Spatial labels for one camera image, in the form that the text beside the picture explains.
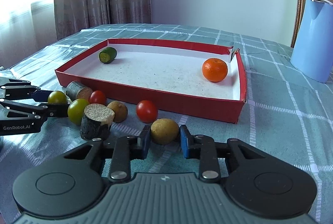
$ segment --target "blue gripper pad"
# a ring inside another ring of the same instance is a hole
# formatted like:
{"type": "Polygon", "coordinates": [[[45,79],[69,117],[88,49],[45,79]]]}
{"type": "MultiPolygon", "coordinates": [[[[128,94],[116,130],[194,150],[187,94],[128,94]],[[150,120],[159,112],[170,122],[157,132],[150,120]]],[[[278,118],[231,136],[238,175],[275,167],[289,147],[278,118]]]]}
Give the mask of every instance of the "blue gripper pad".
{"type": "Polygon", "coordinates": [[[142,159],[146,159],[150,147],[150,127],[144,128],[138,137],[142,147],[142,159]]]}
{"type": "Polygon", "coordinates": [[[183,152],[184,158],[188,159],[189,158],[189,144],[188,144],[187,135],[186,135],[186,132],[184,131],[183,127],[180,127],[179,130],[180,130],[180,147],[183,152]]]}
{"type": "Polygon", "coordinates": [[[49,95],[53,91],[46,90],[37,90],[31,94],[31,98],[34,99],[35,102],[47,102],[49,95]]]}

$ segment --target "gripper logo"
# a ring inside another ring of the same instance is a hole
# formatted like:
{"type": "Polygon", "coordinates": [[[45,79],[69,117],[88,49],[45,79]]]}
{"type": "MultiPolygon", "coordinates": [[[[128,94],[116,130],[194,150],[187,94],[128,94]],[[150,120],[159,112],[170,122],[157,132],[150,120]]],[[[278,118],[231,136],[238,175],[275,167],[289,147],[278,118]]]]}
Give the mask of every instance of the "gripper logo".
{"type": "Polygon", "coordinates": [[[23,130],[23,129],[30,129],[30,125],[13,125],[13,126],[4,126],[3,130],[23,130]]]}

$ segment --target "blue container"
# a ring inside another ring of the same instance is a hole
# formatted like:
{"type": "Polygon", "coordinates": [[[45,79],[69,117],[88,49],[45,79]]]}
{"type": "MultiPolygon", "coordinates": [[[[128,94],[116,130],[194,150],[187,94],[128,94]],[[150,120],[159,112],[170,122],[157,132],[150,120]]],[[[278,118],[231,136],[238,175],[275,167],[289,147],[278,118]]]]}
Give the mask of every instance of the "blue container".
{"type": "Polygon", "coordinates": [[[306,0],[291,64],[308,77],[325,83],[333,66],[333,3],[306,0]]]}

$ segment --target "cherry tomato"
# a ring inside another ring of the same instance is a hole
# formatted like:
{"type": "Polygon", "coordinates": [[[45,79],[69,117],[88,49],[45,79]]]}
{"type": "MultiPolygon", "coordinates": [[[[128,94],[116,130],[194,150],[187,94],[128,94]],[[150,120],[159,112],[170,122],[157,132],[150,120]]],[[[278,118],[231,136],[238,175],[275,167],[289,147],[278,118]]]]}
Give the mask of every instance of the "cherry tomato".
{"type": "Polygon", "coordinates": [[[137,104],[137,116],[144,123],[152,123],[157,119],[159,111],[152,101],[143,100],[137,104]]]}
{"type": "Polygon", "coordinates": [[[86,99],[76,99],[73,101],[67,110],[69,120],[76,125],[81,125],[84,109],[88,105],[89,102],[86,99]]]}
{"type": "Polygon", "coordinates": [[[102,91],[94,91],[89,97],[89,103],[106,105],[106,96],[102,91]]]}
{"type": "Polygon", "coordinates": [[[67,104],[67,97],[62,91],[53,91],[47,98],[50,104],[67,104]]]}

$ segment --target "red cherry tomato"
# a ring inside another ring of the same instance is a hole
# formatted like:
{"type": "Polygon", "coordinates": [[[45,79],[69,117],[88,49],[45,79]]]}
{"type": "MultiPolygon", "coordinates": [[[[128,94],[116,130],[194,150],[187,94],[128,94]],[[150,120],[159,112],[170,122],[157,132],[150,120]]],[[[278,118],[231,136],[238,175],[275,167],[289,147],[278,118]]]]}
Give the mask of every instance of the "red cherry tomato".
{"type": "Polygon", "coordinates": [[[158,114],[159,111],[152,101],[143,100],[137,104],[137,116],[144,123],[152,123],[158,114]]]}
{"type": "Polygon", "coordinates": [[[88,101],[91,104],[106,105],[106,96],[102,91],[94,91],[88,101]]]}

